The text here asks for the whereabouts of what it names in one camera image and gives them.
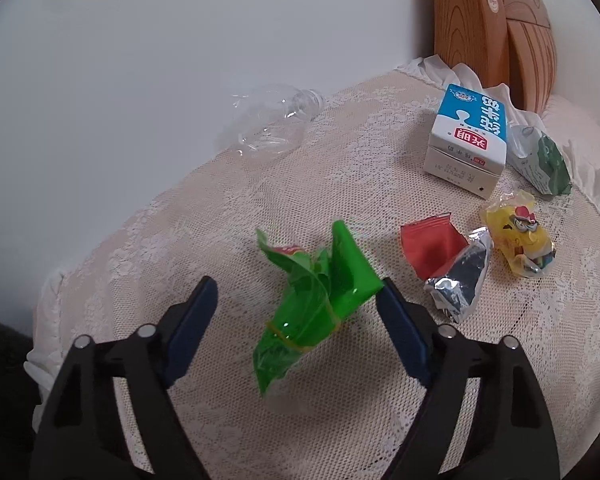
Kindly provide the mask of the silver red foil wrapper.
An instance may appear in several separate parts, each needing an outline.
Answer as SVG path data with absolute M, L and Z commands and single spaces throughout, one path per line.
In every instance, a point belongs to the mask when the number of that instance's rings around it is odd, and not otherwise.
M 400 244 L 434 306 L 450 321 L 460 324 L 475 312 L 493 248 L 486 226 L 465 236 L 450 214 L 438 214 L 401 226 Z

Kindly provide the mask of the yellow cartoon snack wrapper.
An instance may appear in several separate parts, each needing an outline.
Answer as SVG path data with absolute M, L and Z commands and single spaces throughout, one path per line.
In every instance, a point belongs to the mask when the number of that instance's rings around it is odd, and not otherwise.
M 513 274 L 533 278 L 555 260 L 556 247 L 535 214 L 535 198 L 517 190 L 488 203 L 480 212 L 494 246 L 507 261 Z

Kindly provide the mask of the white lace table cover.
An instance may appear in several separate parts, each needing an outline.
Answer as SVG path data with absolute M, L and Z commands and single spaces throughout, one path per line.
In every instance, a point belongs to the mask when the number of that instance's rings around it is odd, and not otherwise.
M 203 276 L 219 307 L 189 373 L 170 396 L 215 479 L 377 479 L 424 392 L 405 374 L 373 304 L 259 393 L 252 352 L 285 274 L 277 245 L 326 247 L 347 223 L 376 272 L 429 304 L 403 257 L 404 223 L 449 212 L 460 232 L 480 223 L 475 195 L 422 169 L 438 88 L 392 72 L 327 101 L 298 150 L 267 167 L 224 154 L 137 211 L 76 269 L 44 287 L 24 367 L 49 392 L 76 336 L 128 336 L 187 298 Z M 562 471 L 600 433 L 600 169 L 578 164 L 572 192 L 538 205 L 556 244 L 539 278 L 516 278 L 495 255 L 476 312 L 460 328 L 516 336 L 542 387 Z

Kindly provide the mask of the dark green white wrapper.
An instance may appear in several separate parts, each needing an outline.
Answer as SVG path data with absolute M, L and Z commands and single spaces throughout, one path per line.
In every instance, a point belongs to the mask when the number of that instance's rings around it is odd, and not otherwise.
M 571 192 L 571 178 L 562 152 L 542 130 L 511 126 L 507 130 L 506 159 L 541 195 Z

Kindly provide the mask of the blue white milk carton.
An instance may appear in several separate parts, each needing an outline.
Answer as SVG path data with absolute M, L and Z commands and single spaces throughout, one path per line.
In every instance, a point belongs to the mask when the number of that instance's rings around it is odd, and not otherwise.
M 487 200 L 506 165 L 506 130 L 503 103 L 449 84 L 429 133 L 424 170 Z

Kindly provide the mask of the pink bed sheet mattress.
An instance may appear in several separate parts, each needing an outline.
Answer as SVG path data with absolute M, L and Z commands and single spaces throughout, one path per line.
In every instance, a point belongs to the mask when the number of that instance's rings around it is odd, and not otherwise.
M 600 125 L 583 108 L 552 94 L 542 122 L 570 162 L 600 169 Z

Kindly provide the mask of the clear plastic bottle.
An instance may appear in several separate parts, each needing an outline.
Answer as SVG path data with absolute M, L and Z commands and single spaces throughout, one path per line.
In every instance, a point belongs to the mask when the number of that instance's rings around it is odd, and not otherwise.
M 266 84 L 234 94 L 215 151 L 230 150 L 245 160 L 272 162 L 301 145 L 324 108 L 321 92 L 290 84 Z

